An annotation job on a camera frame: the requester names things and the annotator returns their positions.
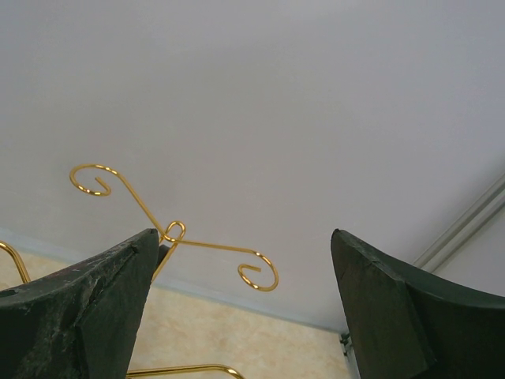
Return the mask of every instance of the speckled surface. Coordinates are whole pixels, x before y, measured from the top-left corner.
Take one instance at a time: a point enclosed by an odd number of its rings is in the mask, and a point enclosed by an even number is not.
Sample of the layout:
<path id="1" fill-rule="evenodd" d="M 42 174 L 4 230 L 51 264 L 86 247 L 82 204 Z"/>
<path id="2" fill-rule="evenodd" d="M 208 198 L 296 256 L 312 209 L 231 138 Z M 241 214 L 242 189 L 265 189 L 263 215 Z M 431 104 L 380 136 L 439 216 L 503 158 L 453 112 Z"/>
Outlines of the speckled surface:
<path id="1" fill-rule="evenodd" d="M 31 278 L 67 264 L 20 252 Z M 0 289 L 21 283 L 0 252 Z M 202 298 L 153 287 L 137 334 L 130 368 L 220 363 L 247 379 L 348 379 L 339 336 Z M 190 373 L 219 379 L 225 373 Z"/>

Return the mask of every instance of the gold metal wire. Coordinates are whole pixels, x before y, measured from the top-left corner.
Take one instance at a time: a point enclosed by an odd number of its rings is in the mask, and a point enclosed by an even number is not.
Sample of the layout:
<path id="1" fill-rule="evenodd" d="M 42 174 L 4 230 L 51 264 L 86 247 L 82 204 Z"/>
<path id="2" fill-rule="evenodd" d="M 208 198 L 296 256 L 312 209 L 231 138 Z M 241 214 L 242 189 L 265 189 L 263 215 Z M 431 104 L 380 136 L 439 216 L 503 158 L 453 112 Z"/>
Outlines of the gold metal wire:
<path id="1" fill-rule="evenodd" d="M 221 371 L 228 373 L 237 379 L 245 379 L 236 369 L 224 365 L 196 365 L 196 366 L 179 366 L 179 367 L 163 367 L 159 369 L 142 369 L 130 370 L 126 377 L 154 377 L 157 375 L 171 375 L 174 373 L 201 373 L 204 371 Z"/>
<path id="2" fill-rule="evenodd" d="M 163 228 L 161 226 L 161 224 L 158 222 L 158 220 L 154 217 L 152 212 L 149 210 L 149 208 L 146 206 L 146 204 L 142 201 L 142 199 L 140 199 L 139 195 L 137 194 L 137 192 L 135 192 L 132 185 L 129 184 L 129 182 L 126 180 L 126 178 L 122 174 L 120 174 L 118 171 L 113 170 L 110 167 L 103 166 L 102 164 L 95 164 L 95 163 L 85 163 L 85 164 L 81 164 L 79 166 L 75 166 L 70 171 L 70 181 L 72 182 L 72 184 L 75 185 L 75 187 L 77 187 L 82 192 L 88 193 L 93 196 L 108 196 L 112 192 L 110 187 L 100 177 L 96 177 L 95 180 L 103 187 L 104 191 L 102 191 L 102 192 L 101 191 L 94 191 L 92 189 L 88 189 L 88 188 L 82 186 L 76 179 L 76 173 L 79 170 L 82 170 L 84 168 L 98 168 L 100 170 L 110 172 L 111 174 L 118 177 L 119 180 L 121 180 L 122 183 L 125 185 L 126 189 L 132 194 L 133 198 L 135 199 L 137 204 L 142 208 L 142 210 L 144 211 L 146 216 L 151 220 L 152 224 L 155 226 L 155 228 L 158 230 L 158 232 L 161 234 L 160 243 L 163 240 L 167 240 L 168 242 L 172 243 L 172 246 L 170 247 L 169 251 L 167 252 L 165 258 L 163 259 L 163 261 L 161 262 L 159 267 L 156 269 L 156 271 L 153 275 L 153 278 L 152 278 L 153 280 L 157 277 L 159 272 L 162 270 L 163 266 L 166 264 L 166 262 L 168 261 L 168 259 L 172 255 L 172 253 L 174 253 L 177 246 L 179 244 L 184 244 L 184 245 L 191 245 L 191 246 L 208 247 L 211 249 L 236 251 L 239 253 L 249 253 L 249 254 L 255 255 L 255 256 L 259 257 L 261 260 L 263 260 L 268 265 L 270 270 L 273 272 L 274 283 L 269 287 L 262 287 L 262 286 L 255 284 L 253 281 L 251 281 L 247 277 L 246 274 L 244 274 L 244 270 L 249 269 L 249 270 L 253 270 L 256 272 L 261 272 L 261 268 L 256 267 L 256 266 L 247 265 L 247 264 L 241 264 L 238 266 L 238 274 L 240 275 L 242 280 L 244 280 L 247 283 L 247 285 L 254 288 L 255 290 L 264 291 L 264 292 L 273 291 L 279 285 L 279 274 L 277 273 L 277 269 L 275 268 L 275 266 L 271 263 L 271 261 L 267 257 L 265 257 L 263 254 L 255 251 L 255 250 L 246 249 L 243 247 L 218 245 L 215 243 L 198 242 L 198 241 L 190 241 L 187 239 L 183 239 L 184 234 L 185 234 L 185 225 L 183 224 L 182 221 L 173 221 L 172 223 L 170 223 L 170 225 L 167 228 Z M 169 236 L 169 233 L 170 233 L 170 230 L 173 227 L 175 227 L 176 225 L 181 228 L 181 232 L 179 233 L 177 238 L 172 238 Z"/>
<path id="3" fill-rule="evenodd" d="M 23 283 L 26 284 L 30 282 L 30 275 L 28 274 L 21 255 L 19 255 L 19 253 L 11 245 L 3 241 L 0 241 L 0 249 L 5 250 L 13 258 L 14 264 L 16 265 L 17 271 L 19 272 L 19 276 L 21 277 Z"/>

